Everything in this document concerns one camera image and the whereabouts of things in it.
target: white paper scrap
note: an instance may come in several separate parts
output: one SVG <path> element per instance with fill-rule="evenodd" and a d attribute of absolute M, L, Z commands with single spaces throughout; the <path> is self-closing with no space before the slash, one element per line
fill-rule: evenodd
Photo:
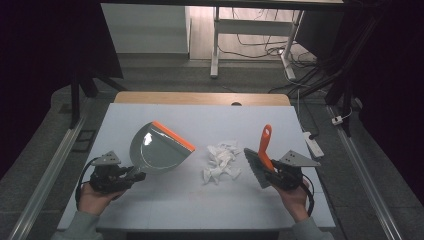
<path fill-rule="evenodd" d="M 222 173 L 227 173 L 235 180 L 240 174 L 240 168 L 232 168 L 229 164 L 231 161 L 235 161 L 236 155 L 241 153 L 241 149 L 238 148 L 237 141 L 223 141 L 218 143 L 216 146 L 209 145 L 207 147 L 209 151 L 209 163 L 212 167 L 205 168 L 203 170 L 203 180 L 207 184 L 212 178 L 215 184 L 219 184 L 219 176 Z"/>

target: sleeve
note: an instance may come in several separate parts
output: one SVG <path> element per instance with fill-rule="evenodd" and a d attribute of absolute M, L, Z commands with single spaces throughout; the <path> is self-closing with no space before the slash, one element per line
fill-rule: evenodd
<path fill-rule="evenodd" d="M 321 232 L 312 217 L 293 225 L 294 235 L 298 240 L 334 240 L 329 232 Z"/>
<path fill-rule="evenodd" d="M 68 229 L 56 232 L 51 240 L 103 240 L 103 236 L 96 232 L 99 216 L 85 212 L 75 212 Z"/>

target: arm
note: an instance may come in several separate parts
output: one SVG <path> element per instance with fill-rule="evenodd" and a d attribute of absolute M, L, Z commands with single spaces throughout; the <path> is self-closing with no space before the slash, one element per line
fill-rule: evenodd
<path fill-rule="evenodd" d="M 295 190 L 284 191 L 273 185 L 280 194 L 281 200 L 295 221 L 293 225 L 294 235 L 298 240 L 334 240 L 333 235 L 321 232 L 316 226 L 314 219 L 308 216 L 306 211 L 306 192 L 298 187 Z"/>
<path fill-rule="evenodd" d="M 64 232 L 56 232 L 51 239 L 103 240 L 103 236 L 96 232 L 99 216 L 113 199 L 124 192 L 102 194 L 95 192 L 89 183 L 85 183 L 81 190 L 78 211 L 68 229 Z"/>

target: white desk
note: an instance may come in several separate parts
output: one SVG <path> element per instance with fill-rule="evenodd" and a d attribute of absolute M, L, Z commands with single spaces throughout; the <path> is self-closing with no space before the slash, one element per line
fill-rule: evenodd
<path fill-rule="evenodd" d="M 240 147 L 257 150 L 265 124 L 273 127 L 268 155 L 278 159 L 289 149 L 309 156 L 292 107 L 111 104 L 91 153 L 91 160 L 114 150 L 130 166 L 129 147 L 134 134 L 158 120 L 194 144 L 197 149 L 180 166 L 163 175 L 147 175 L 102 214 L 98 228 L 123 231 L 281 230 L 293 220 L 273 188 L 262 190 L 244 154 L 234 167 L 242 169 L 232 180 L 223 175 L 219 185 L 204 184 L 207 145 L 237 140 Z M 85 180 L 93 168 L 87 171 Z M 314 219 L 320 227 L 334 227 L 315 169 L 304 168 L 315 185 Z M 58 229 L 66 229 L 76 211 L 74 196 Z"/>

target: table surface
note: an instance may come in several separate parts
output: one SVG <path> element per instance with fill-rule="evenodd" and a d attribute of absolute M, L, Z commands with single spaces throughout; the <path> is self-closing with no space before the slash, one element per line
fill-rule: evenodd
<path fill-rule="evenodd" d="M 233 101 L 241 102 L 243 106 L 229 106 Z M 218 185 L 214 182 L 205 184 L 201 174 L 209 166 L 208 145 L 237 140 L 241 149 L 257 150 L 263 126 L 268 123 L 273 126 L 267 149 L 271 158 L 278 159 L 290 149 L 310 156 L 294 108 L 288 106 L 285 95 L 121 92 L 115 102 L 109 106 L 87 162 L 114 150 L 122 165 L 130 166 L 132 137 L 142 125 L 152 120 L 160 121 L 197 149 L 174 170 L 161 175 L 150 174 L 146 180 L 134 184 L 110 204 L 102 214 L 98 228 L 249 231 L 281 230 L 292 226 L 293 220 L 278 193 L 271 187 L 260 188 L 243 153 L 231 164 L 242 169 L 235 180 L 221 175 Z M 315 169 L 302 170 L 315 186 L 313 216 L 317 225 L 334 227 Z M 92 171 L 92 167 L 88 169 L 85 180 Z M 75 211 L 74 196 L 71 196 L 58 229 L 69 226 Z"/>
<path fill-rule="evenodd" d="M 115 103 L 290 106 L 284 94 L 194 93 L 194 92 L 119 92 Z"/>

